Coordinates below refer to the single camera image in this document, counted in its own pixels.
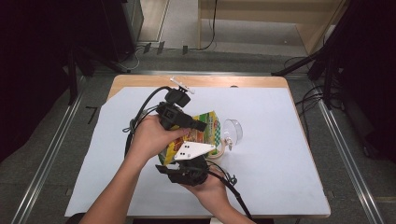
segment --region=yellow snack bag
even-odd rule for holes
[[[198,130],[191,130],[191,132],[183,137],[176,139],[171,142],[166,149],[160,153],[159,159],[162,165],[167,165],[172,163],[174,160],[174,156],[177,154],[181,145],[183,145],[184,141],[197,142],[197,143],[206,143],[214,146],[218,146],[220,143],[220,123],[219,119],[216,116],[215,111],[210,111],[208,113],[194,116],[193,119],[198,119],[202,122],[205,122],[206,128],[203,132]],[[174,126],[171,130],[178,129],[178,126]],[[219,153],[217,149],[210,151],[208,154],[216,155]]]

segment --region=white tabletop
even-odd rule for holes
[[[124,88],[102,106],[92,142],[78,175],[65,215],[86,212],[118,170],[128,127],[140,106],[155,90]],[[237,119],[242,142],[226,151],[219,164],[238,179],[235,188],[258,217],[327,217],[330,207],[305,141],[287,88],[194,88],[183,111],[198,115],[214,110],[220,122]],[[163,101],[160,91],[148,104]],[[143,169],[128,216],[211,217],[196,198],[155,168]],[[231,194],[232,205],[243,213]]]

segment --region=black stand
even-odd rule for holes
[[[301,66],[304,66],[308,63],[315,61],[312,67],[309,69],[307,75],[309,79],[317,80],[320,77],[320,75],[324,71],[326,71],[323,99],[325,105],[329,109],[331,109],[330,98],[331,98],[331,87],[332,87],[332,75],[338,69],[338,63],[337,63],[338,61],[337,58],[339,56],[337,54],[337,52],[339,52],[338,48],[341,47],[342,34],[346,29],[348,29],[348,26],[351,25],[350,24],[351,18],[353,14],[355,14],[359,6],[359,3],[360,1],[357,0],[351,0],[349,2],[349,6],[346,9],[346,12],[344,13],[343,17],[335,26],[326,44],[320,50],[279,72],[272,73],[271,75],[275,77],[283,77],[291,73],[292,71],[300,68]]]

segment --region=gray floor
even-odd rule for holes
[[[133,71],[135,74],[144,73],[147,70],[181,71],[191,75],[194,74],[193,71],[215,71],[252,73],[253,76],[267,76],[269,72],[280,70],[289,58],[201,51],[189,51],[183,56],[180,50],[170,49],[164,50],[160,55],[156,54],[156,49],[152,49],[147,54],[140,51],[137,56],[140,63]],[[131,57],[124,64],[133,66],[136,63],[137,60]],[[64,223],[66,221],[64,211],[70,200],[71,190],[75,185],[98,118],[98,113],[96,113],[92,123],[89,124],[92,110],[86,106],[100,107],[105,103],[112,80],[116,75],[100,64],[96,67],[98,70],[89,80],[77,114],[26,223]],[[311,82],[304,75],[306,71],[307,67],[302,67],[296,71],[302,75],[296,74],[288,77],[294,101],[301,100],[303,95],[312,88]],[[14,217],[22,196],[62,120],[67,101],[68,93],[66,92],[41,121],[30,141],[0,164],[0,223],[10,223]],[[378,199],[377,204],[384,219],[388,223],[396,223],[394,200],[396,165],[386,159],[366,158],[361,150],[361,142],[351,128],[347,116],[339,110],[334,110],[334,113],[363,176]],[[332,214],[325,219],[302,219],[300,223],[368,223],[361,201],[350,181],[320,109],[315,107],[306,115],[310,127],[312,155],[324,192],[328,196]],[[276,223],[294,222],[295,219],[276,220]]]
[[[201,22],[201,48],[212,39],[212,20]],[[217,52],[306,56],[295,24],[264,21],[216,20],[214,44]],[[171,0],[161,41],[169,49],[198,48],[198,1]]]
[[[169,0],[141,0],[144,22],[140,30],[140,42],[157,42],[163,30],[163,21]]]

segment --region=person's left hand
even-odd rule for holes
[[[173,140],[187,134],[190,129],[166,131],[157,115],[146,116],[134,133],[128,155],[138,153],[144,160],[158,155]]]
[[[210,171],[224,177],[223,173],[212,166],[210,167]],[[228,201],[227,191],[224,184],[213,175],[208,175],[206,181],[201,185],[194,187],[188,185],[181,186],[194,194],[201,205],[214,216],[221,212],[225,207],[231,206]]]

